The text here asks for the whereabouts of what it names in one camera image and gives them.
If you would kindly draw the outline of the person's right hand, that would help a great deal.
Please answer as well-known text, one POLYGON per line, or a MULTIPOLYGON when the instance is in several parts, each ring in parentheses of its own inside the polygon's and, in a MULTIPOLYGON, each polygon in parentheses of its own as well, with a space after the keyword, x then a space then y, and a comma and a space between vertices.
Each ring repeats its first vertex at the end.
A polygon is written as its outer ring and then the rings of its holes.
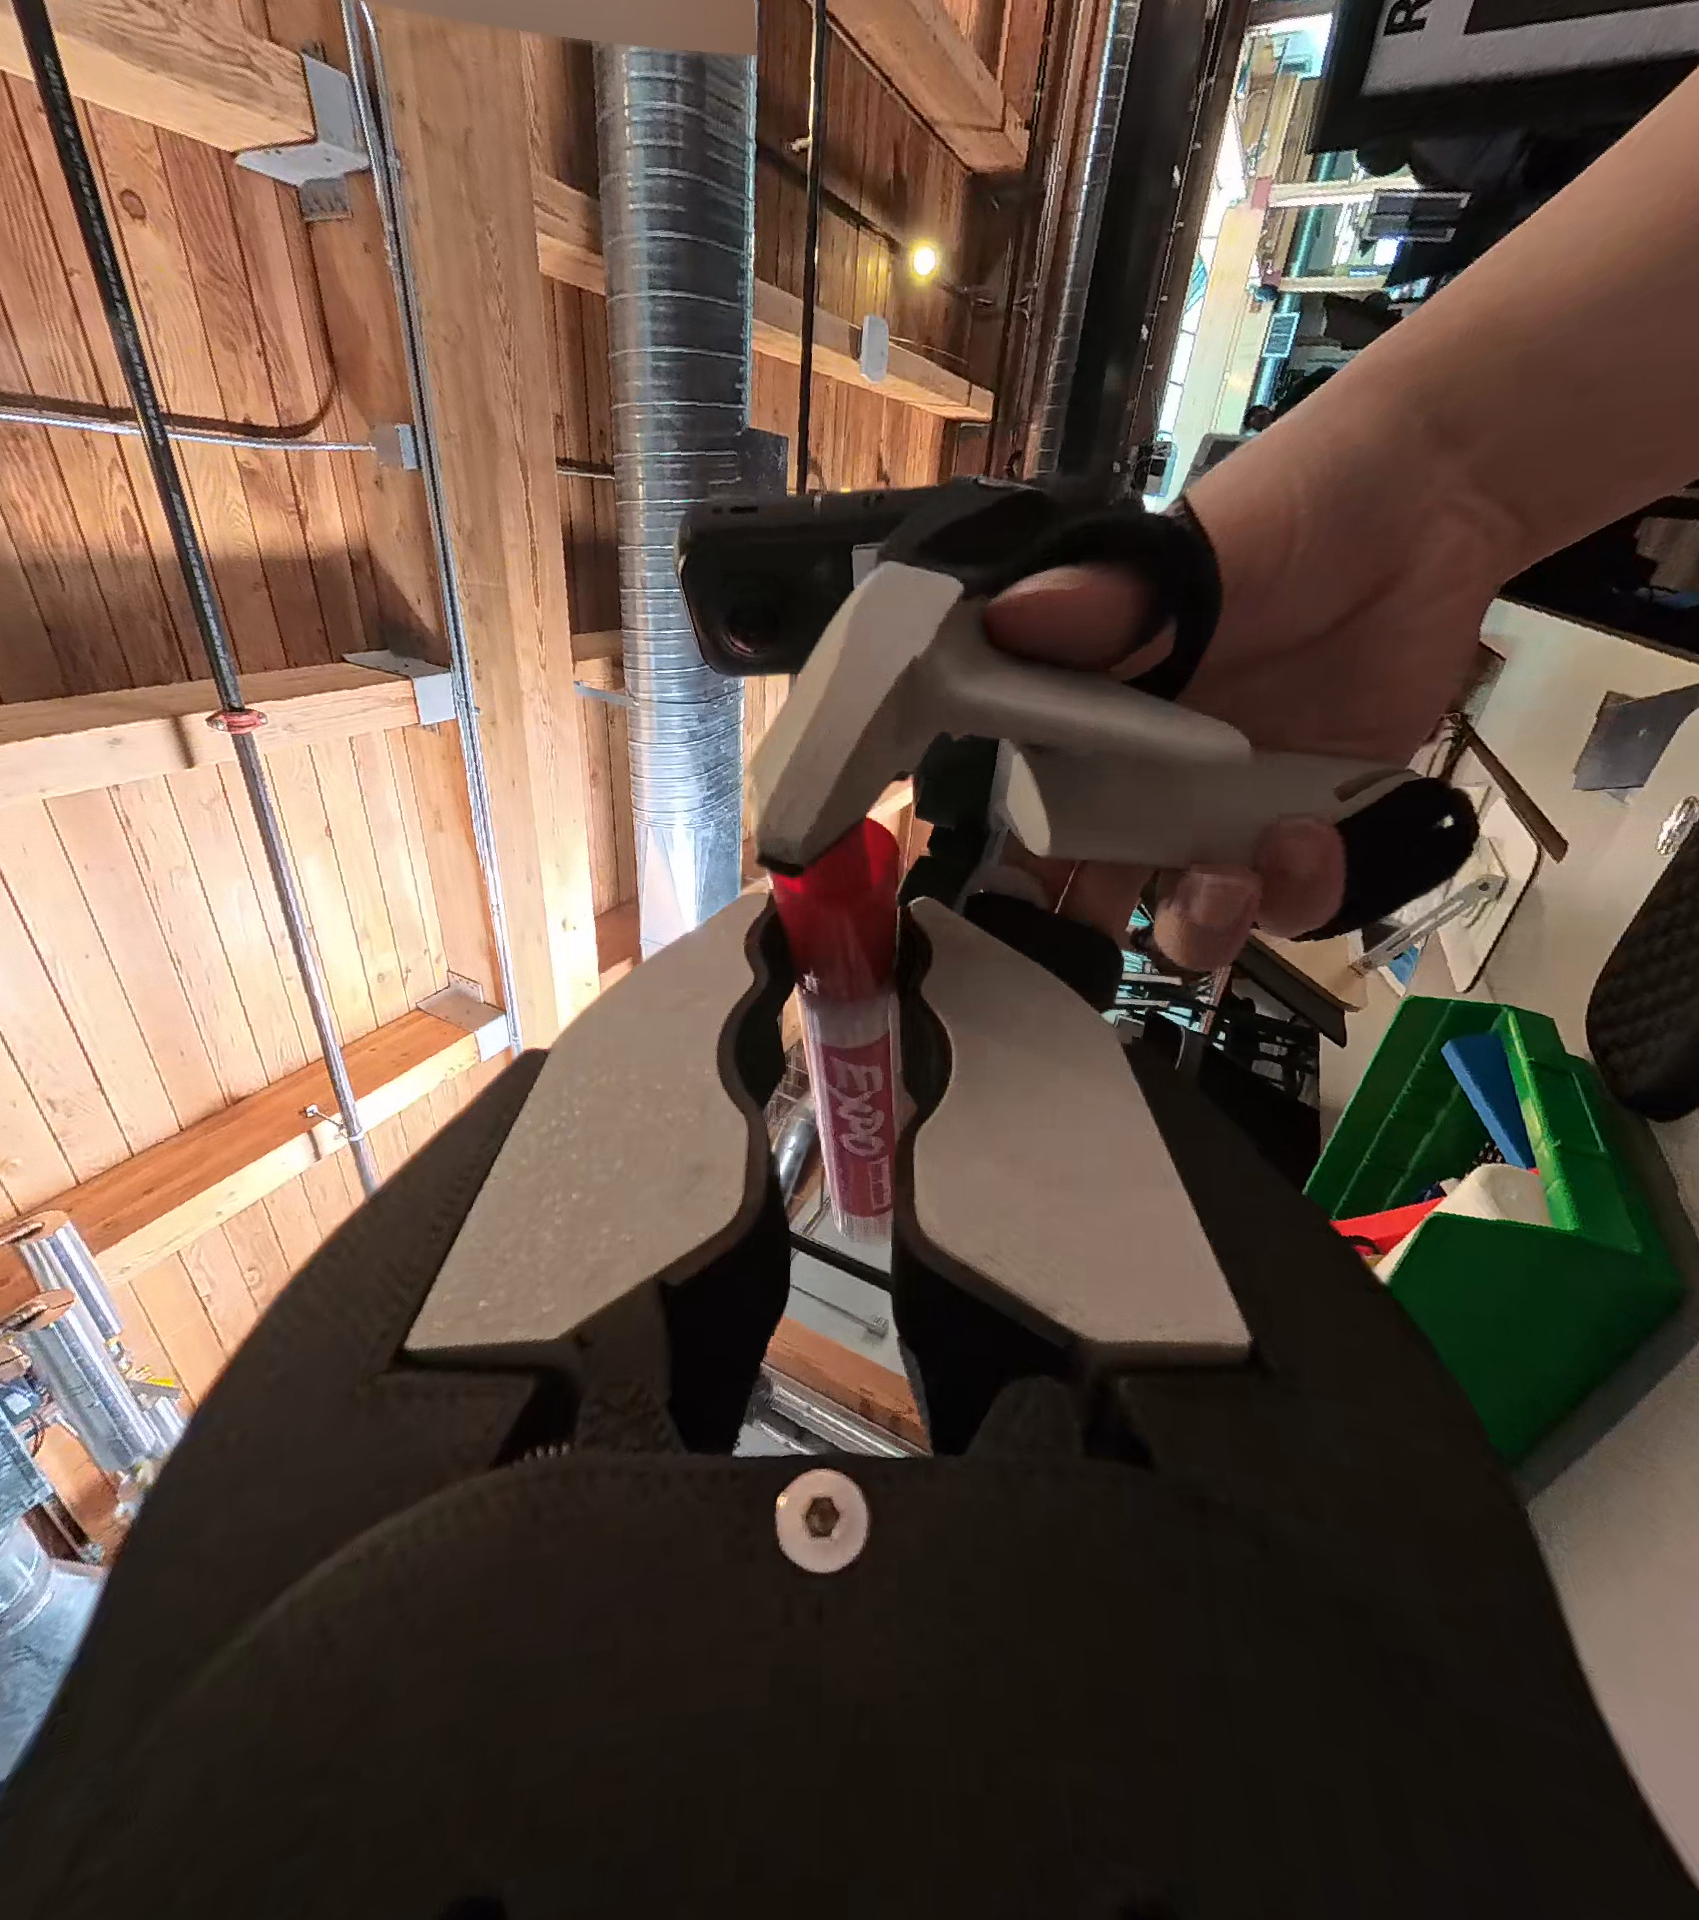
MULTIPOLYGON (((1221 612, 1187 709, 1263 754, 1411 756, 1461 689, 1513 534, 1443 427, 1439 385, 1359 365, 1197 483, 1221 612)), ((1111 938, 1159 881, 1157 947, 1197 973, 1257 930, 1313 935, 1345 888, 1341 837, 1317 819, 1277 823, 1245 866, 1009 863, 1063 920, 1111 938)))

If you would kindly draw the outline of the white plastic piece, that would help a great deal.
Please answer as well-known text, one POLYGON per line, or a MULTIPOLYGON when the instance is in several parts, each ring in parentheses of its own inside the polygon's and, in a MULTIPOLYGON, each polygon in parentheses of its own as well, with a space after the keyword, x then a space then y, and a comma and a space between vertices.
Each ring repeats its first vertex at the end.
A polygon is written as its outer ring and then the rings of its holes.
POLYGON ((1539 1175, 1515 1164, 1477 1164, 1459 1181, 1441 1189, 1441 1199, 1415 1214, 1407 1235, 1373 1262, 1377 1283, 1389 1284, 1423 1224, 1441 1219, 1475 1222, 1511 1222, 1527 1229, 1551 1229, 1551 1212, 1539 1175))

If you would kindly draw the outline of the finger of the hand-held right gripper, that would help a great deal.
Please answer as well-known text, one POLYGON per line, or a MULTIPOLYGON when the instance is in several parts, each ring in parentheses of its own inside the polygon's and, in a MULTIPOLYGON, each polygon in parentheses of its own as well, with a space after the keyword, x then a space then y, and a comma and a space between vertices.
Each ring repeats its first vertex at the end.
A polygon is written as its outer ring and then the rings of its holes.
POLYGON ((755 852, 797 876, 831 852, 937 738, 975 727, 935 681, 963 586, 937 571, 873 571, 827 623, 751 756, 755 852))

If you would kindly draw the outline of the red block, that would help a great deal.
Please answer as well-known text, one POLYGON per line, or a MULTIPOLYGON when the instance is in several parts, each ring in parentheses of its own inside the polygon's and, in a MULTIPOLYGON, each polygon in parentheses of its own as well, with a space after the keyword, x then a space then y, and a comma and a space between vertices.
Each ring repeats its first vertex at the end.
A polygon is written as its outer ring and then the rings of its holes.
POLYGON ((1413 1230, 1443 1205, 1445 1194, 1437 1191, 1433 1199, 1421 1199, 1403 1206, 1359 1216, 1333 1219, 1331 1227, 1365 1261, 1381 1261, 1395 1247, 1407 1240, 1413 1230))

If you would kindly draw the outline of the black sprinkler pipe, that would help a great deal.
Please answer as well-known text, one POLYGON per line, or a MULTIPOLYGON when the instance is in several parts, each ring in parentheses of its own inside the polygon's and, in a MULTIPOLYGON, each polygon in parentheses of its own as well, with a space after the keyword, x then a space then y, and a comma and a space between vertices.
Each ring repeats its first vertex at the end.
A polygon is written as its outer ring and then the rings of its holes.
POLYGON ((374 1197, 382 1189, 378 1160, 360 1112, 350 1069, 346 1067, 346 1049, 334 1016, 328 981, 314 942, 276 794, 260 752, 260 732, 264 731, 266 719, 242 693, 232 633, 192 515, 184 475, 176 460, 172 435, 144 349, 140 316, 116 249, 114 229, 102 200, 92 152, 60 58, 46 3, 14 3, 12 12, 28 71, 46 113, 48 133, 72 213, 84 241, 102 316, 116 351, 134 419, 138 421, 146 462, 186 584, 190 612, 206 651, 220 702, 216 720, 234 744, 240 781, 256 823, 294 966, 332 1083, 334 1123, 356 1166, 358 1187, 366 1197, 374 1197))

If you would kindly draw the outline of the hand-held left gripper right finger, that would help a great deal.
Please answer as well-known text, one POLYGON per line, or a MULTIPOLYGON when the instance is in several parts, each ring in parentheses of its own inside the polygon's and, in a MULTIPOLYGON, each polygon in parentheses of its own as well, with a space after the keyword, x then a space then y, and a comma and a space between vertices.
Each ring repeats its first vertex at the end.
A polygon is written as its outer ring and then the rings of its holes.
POLYGON ((1237 1366, 1249 1333, 1115 1029, 955 910, 909 906, 923 1265, 1091 1372, 1237 1366))

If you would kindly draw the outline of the spiral metal duct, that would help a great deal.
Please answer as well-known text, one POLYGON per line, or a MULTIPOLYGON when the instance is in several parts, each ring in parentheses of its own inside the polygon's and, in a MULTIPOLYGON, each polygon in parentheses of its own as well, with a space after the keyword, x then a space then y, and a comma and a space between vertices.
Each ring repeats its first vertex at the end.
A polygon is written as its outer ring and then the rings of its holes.
POLYGON ((637 940, 741 890, 743 695, 701 658, 679 523, 739 480, 751 404, 757 71, 599 45, 595 131, 637 940))
POLYGON ((1071 12, 1053 180, 1037 231, 1041 275, 1029 333, 1025 478, 1047 478, 1063 465, 1071 383, 1141 12, 1141 3, 1085 3, 1071 12))

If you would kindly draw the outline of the dark grey plate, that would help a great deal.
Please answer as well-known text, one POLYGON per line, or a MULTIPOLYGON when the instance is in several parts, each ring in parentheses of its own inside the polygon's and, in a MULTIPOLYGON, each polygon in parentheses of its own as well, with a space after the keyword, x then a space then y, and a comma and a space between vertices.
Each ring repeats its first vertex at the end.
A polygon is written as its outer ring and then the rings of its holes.
POLYGON ((1659 695, 1607 690, 1573 769, 1575 793, 1629 797, 1655 772, 1685 720, 1699 713, 1699 682, 1659 695))

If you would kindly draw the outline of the green plastic bin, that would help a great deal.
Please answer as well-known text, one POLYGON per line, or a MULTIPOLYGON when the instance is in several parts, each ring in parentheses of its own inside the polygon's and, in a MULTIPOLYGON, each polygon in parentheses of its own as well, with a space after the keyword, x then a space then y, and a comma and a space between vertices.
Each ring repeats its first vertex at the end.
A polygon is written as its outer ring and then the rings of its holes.
POLYGON ((1643 1130, 1543 1014, 1409 996, 1389 1018, 1307 1181, 1351 1224, 1413 1208, 1443 1181, 1489 1173, 1493 1136, 1451 1064, 1487 1043, 1509 1070, 1531 1169, 1515 1214, 1423 1214, 1387 1287, 1461 1386, 1501 1461, 1523 1469, 1567 1436, 1627 1365, 1677 1328, 1693 1289, 1653 1197, 1643 1130))

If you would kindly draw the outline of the red whiteboard marker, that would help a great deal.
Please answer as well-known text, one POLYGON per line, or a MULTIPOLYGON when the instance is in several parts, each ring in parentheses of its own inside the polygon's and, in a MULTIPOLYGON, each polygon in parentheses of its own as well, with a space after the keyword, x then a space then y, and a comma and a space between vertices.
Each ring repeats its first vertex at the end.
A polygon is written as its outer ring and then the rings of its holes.
POLYGON ((901 848, 861 820, 809 868, 773 876, 813 1092, 817 1145, 835 1230, 889 1236, 899 1140, 901 848))

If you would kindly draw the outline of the blue block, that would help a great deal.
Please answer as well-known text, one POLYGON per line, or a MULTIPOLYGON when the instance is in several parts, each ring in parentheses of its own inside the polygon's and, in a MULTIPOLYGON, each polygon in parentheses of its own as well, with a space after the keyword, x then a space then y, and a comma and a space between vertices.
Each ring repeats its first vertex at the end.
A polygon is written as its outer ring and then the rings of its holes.
POLYGON ((1535 1170, 1535 1151, 1503 1036, 1475 1030, 1441 1047, 1441 1061, 1485 1130, 1485 1151, 1511 1169, 1535 1170))

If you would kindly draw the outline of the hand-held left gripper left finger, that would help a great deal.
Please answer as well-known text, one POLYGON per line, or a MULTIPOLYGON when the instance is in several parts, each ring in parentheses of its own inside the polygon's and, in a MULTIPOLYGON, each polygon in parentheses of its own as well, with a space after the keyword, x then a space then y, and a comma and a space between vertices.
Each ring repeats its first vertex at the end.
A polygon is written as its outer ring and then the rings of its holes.
POLYGON ((765 1194, 741 1025, 787 989, 745 895, 639 962, 547 1051, 406 1339, 424 1366, 665 1374, 663 1290, 739 1245, 765 1194))

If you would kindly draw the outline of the person's right forearm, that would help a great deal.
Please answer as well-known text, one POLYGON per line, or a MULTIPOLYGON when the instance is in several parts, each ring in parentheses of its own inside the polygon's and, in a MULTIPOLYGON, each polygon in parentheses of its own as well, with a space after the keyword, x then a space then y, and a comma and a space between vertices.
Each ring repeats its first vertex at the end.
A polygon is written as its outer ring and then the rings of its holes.
POLYGON ((1699 478, 1699 68, 1371 349, 1347 403, 1519 573, 1699 478))

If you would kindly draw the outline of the white hanging banner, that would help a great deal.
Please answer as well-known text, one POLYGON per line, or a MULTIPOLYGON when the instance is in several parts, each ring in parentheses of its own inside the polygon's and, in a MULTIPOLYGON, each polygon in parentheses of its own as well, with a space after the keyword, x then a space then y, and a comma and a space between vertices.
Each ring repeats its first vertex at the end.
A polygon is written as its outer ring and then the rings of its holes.
POLYGON ((1699 3, 1387 3, 1359 98, 1699 56, 1699 3))

